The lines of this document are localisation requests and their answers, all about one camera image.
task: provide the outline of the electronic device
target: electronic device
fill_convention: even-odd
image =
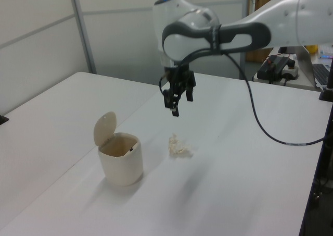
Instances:
[[[314,78],[321,86],[326,86],[329,71],[323,64],[312,64]]]
[[[9,119],[7,117],[0,115],[0,125],[2,125],[3,123],[5,123],[7,121],[9,121]]]
[[[258,79],[267,80],[270,84],[273,81],[281,79],[281,73],[287,65],[289,58],[283,56],[271,55],[260,67],[257,77]]]
[[[324,44],[324,45],[319,45],[318,46],[318,50],[319,50],[319,57],[320,58],[333,58],[333,45],[331,44]]]
[[[281,77],[286,80],[296,80],[298,77],[298,69],[299,67],[295,66],[295,61],[289,59],[286,66],[283,68],[281,72]]]
[[[296,47],[296,56],[300,69],[311,82],[311,85],[315,88],[326,86],[329,69],[323,64],[312,64],[310,53],[303,46]]]
[[[196,58],[333,42],[332,18],[332,0],[272,0],[239,21],[220,25],[208,8],[185,0],[158,0],[153,23],[163,77],[170,83],[163,91],[160,79],[165,107],[178,116],[181,95],[186,91],[187,99],[193,100],[195,79],[188,64]]]

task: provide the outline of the black cable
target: black cable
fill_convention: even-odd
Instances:
[[[183,64],[188,64],[188,63],[190,63],[191,61],[193,61],[191,57],[195,56],[195,55],[198,54],[198,53],[204,52],[204,51],[207,52],[205,55],[211,55],[211,54],[212,54],[212,53],[211,53],[211,50],[208,49],[208,48],[198,49],[198,50],[196,50],[196,51],[190,53],[188,56],[186,56],[186,57],[185,57],[185,58],[184,58],[184,59],[183,59],[178,65],[177,65],[177,67],[175,68],[175,73],[174,73],[174,75],[173,75],[173,78],[172,78],[172,80],[171,80],[171,82],[170,82],[170,91],[169,91],[170,94],[172,93],[173,84],[174,84],[174,82],[175,82],[175,80],[176,80],[176,77],[177,77],[178,71],[180,70],[181,66],[182,66]],[[168,73],[168,72],[166,72],[166,74],[164,74],[164,75],[160,78],[160,81],[159,81],[159,87],[160,87],[160,91],[161,91],[162,95],[164,95],[164,94],[163,94],[163,91],[162,91],[162,80],[167,76],[167,73]]]
[[[249,81],[248,79],[246,78],[246,75],[245,73],[243,72],[243,70],[241,69],[241,67],[237,64],[237,62],[228,54],[224,54],[225,56],[227,56],[232,62],[233,64],[237,67],[237,69],[239,70],[241,76],[244,78],[245,82],[246,82],[246,85],[248,86],[248,89],[249,89],[249,94],[250,94],[250,98],[251,98],[251,104],[252,104],[252,109],[253,109],[253,114],[254,114],[254,117],[255,117],[255,120],[257,121],[259,127],[261,128],[261,130],[269,137],[271,138],[273,141],[276,141],[280,144],[283,144],[283,145],[289,145],[289,146],[309,146],[309,145],[313,145],[313,144],[317,144],[321,141],[324,141],[328,138],[332,138],[333,136],[333,133],[325,136],[325,137],[322,137],[321,139],[319,140],[316,140],[316,141],[313,141],[313,142],[308,142],[308,143],[289,143],[289,142],[284,142],[284,141],[280,141],[276,138],[274,138],[273,136],[271,136],[269,133],[266,132],[266,130],[263,128],[263,126],[261,125],[261,123],[259,122],[259,119],[257,117],[257,112],[255,111],[255,107],[254,107],[254,101],[253,101],[253,96],[252,96],[252,91],[251,91],[251,87],[250,87],[250,84],[249,84]]]
[[[161,77],[160,82],[158,83],[158,86],[160,87],[160,91],[161,91],[162,94],[163,94],[163,91],[162,91],[162,85],[161,85],[161,83],[162,83],[162,80],[163,80],[164,77],[165,77],[165,75],[163,75]]]
[[[286,76],[286,80],[285,80],[285,83],[283,83],[283,86],[286,86],[288,80],[289,80],[289,78],[288,78],[288,76]]]

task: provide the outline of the black power strip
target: black power strip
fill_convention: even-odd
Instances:
[[[288,57],[271,55],[260,67],[257,77],[261,80],[273,81],[281,80],[281,72],[288,63]]]

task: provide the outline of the floor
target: floor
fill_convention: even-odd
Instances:
[[[245,63],[245,75],[248,80],[259,70],[261,63]],[[333,168],[328,174],[332,179],[326,185],[333,188]],[[333,189],[323,188],[318,207],[308,209],[304,215],[305,227],[300,229],[299,236],[333,236]]]

